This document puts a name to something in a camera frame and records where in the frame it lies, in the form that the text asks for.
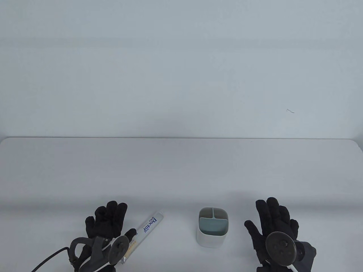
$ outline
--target white wall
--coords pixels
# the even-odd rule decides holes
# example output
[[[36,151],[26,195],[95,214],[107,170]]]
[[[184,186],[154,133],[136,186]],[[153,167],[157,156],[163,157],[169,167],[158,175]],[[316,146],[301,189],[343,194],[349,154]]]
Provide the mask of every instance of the white wall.
[[[0,137],[362,147],[362,28],[360,0],[3,0]]]

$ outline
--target toothpaste tube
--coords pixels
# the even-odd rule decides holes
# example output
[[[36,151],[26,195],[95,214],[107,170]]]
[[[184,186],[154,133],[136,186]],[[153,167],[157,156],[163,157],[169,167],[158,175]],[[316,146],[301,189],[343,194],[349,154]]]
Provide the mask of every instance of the toothpaste tube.
[[[143,223],[137,230],[137,234],[131,240],[129,249],[125,253],[125,255],[121,259],[121,263],[124,264],[126,260],[129,258],[131,253],[135,251],[135,249],[141,244],[141,242],[152,232],[153,229],[163,220],[164,216],[161,212],[157,212],[150,219],[148,219],[145,223]]]

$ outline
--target tabletop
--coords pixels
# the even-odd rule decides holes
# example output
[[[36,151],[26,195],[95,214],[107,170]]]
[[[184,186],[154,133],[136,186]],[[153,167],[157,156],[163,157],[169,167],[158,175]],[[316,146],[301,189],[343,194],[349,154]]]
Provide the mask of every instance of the tabletop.
[[[313,271],[357,271],[363,242],[363,154],[351,140],[8,138],[0,144],[1,271],[31,271],[85,236],[110,200],[129,206],[124,231],[161,210],[160,225],[117,271],[256,271],[243,222],[276,197],[317,249]],[[220,207],[218,249],[196,242],[199,210]],[[66,253],[42,271],[71,272]]]

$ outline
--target gloved hand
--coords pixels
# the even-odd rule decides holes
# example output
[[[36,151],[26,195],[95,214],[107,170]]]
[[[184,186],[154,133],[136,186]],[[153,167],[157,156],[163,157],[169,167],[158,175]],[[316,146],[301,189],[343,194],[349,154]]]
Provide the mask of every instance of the gloved hand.
[[[293,240],[296,240],[299,229],[298,222],[290,219],[289,211],[286,207],[280,206],[276,198],[270,197],[267,202],[257,200],[256,208],[260,215],[262,235],[250,220],[245,222],[245,227],[251,235],[253,249],[256,250],[258,260],[263,265],[257,268],[257,272],[291,272],[287,267],[278,265],[271,260],[265,243],[267,236],[275,231],[286,233]]]
[[[98,207],[94,212],[96,219],[93,216],[86,218],[86,232],[88,238],[95,238],[96,236],[113,239],[121,235],[123,220],[125,218],[127,205],[120,203],[117,205],[116,201],[110,201],[107,206]],[[125,236],[132,240],[136,235],[134,228],[125,233]],[[85,245],[82,249],[77,262],[73,264],[74,271],[77,272],[81,264],[91,256],[92,248]],[[108,265],[100,270],[100,272],[115,272],[114,265]]]

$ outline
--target black cable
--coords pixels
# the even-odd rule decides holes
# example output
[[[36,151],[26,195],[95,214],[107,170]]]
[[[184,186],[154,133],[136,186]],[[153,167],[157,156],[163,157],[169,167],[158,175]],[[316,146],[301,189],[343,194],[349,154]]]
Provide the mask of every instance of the black cable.
[[[45,264],[46,262],[48,262],[51,258],[53,258],[54,256],[56,256],[58,253],[61,253],[63,250],[67,250],[67,252],[69,252],[69,247],[64,247],[60,250],[58,250],[57,252],[54,252],[52,255],[50,255],[48,258],[46,258],[44,261],[42,261],[40,264],[38,264],[38,266],[36,268],[34,268],[32,270],[32,272],[35,272],[39,269],[39,267],[41,267],[43,264]]]

